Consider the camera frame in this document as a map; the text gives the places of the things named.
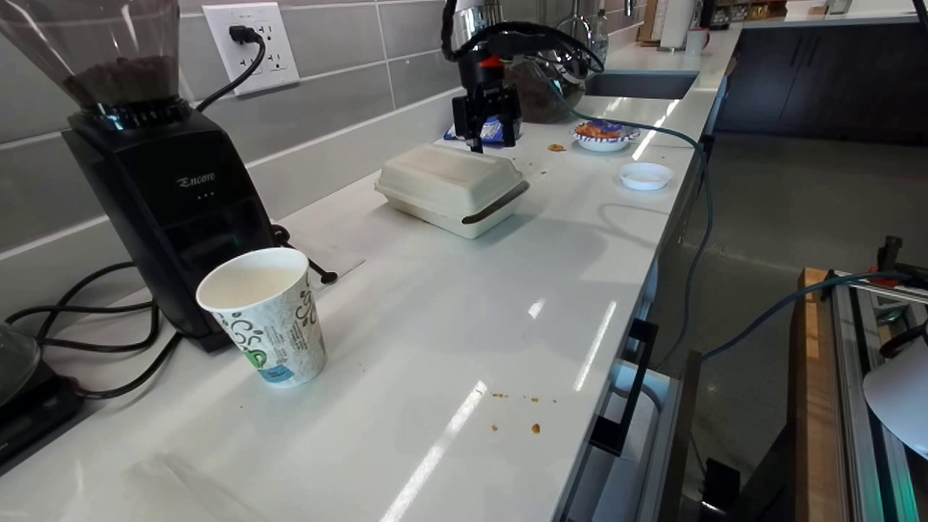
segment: wall outlet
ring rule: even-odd
[[[236,95],[251,95],[261,89],[277,89],[281,84],[297,84],[299,70],[294,60],[294,50],[287,41],[284,18],[278,3],[225,3],[225,6],[204,6],[209,31],[215,45],[222,50],[225,67],[231,82],[239,79],[260,55],[257,44],[236,44],[231,38],[231,25],[252,25],[264,44],[264,64],[236,86]]]

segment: cup rim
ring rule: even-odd
[[[232,305],[231,305],[231,308],[209,305],[209,299],[206,299],[204,292],[206,292],[206,287],[209,287],[215,277],[222,277],[225,271],[231,271],[236,263],[245,263],[245,260],[252,260],[252,257],[264,257],[264,254],[290,254],[294,260],[299,260],[302,271],[294,276],[294,280],[287,280],[287,287],[278,290],[278,292],[274,292],[274,296],[264,296],[264,299],[257,299],[257,302],[248,302],[248,305],[236,305],[236,308],[232,308]],[[202,305],[204,309],[209,309],[209,312],[236,312],[236,309],[261,308],[261,305],[284,296],[299,277],[306,277],[309,266],[310,266],[310,257],[309,257],[302,250],[290,250],[290,245],[251,250],[251,253],[242,253],[242,254],[236,254],[236,257],[212,266],[212,270],[202,277],[196,299],[197,299],[197,305]]]

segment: small dish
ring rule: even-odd
[[[576,142],[583,151],[615,154],[625,151],[637,138],[637,126],[590,118],[576,126]]]
[[[622,167],[618,179],[634,187],[634,190],[660,190],[664,187],[674,177],[668,164],[660,161],[631,161]]]

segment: white paper cup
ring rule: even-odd
[[[215,266],[197,287],[197,305],[270,386],[306,382],[326,364],[309,270],[299,250],[257,250]]]

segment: countertop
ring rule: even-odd
[[[679,102],[583,99],[580,111],[699,138],[737,35],[693,55],[699,79]],[[129,485],[173,485],[175,499],[226,501],[245,519],[551,519],[693,161],[690,144],[651,132],[625,154],[583,154],[573,126],[525,125],[506,154],[532,190],[478,241],[397,213],[377,174],[290,213],[297,245],[352,266],[316,296],[322,376],[278,393],[236,350],[183,345],[145,396],[94,411],[6,473],[0,519],[107,519],[107,501],[135,499]],[[618,186],[631,158],[671,164],[674,182]],[[122,338],[141,325],[74,334]],[[152,357],[54,363],[104,389]]]

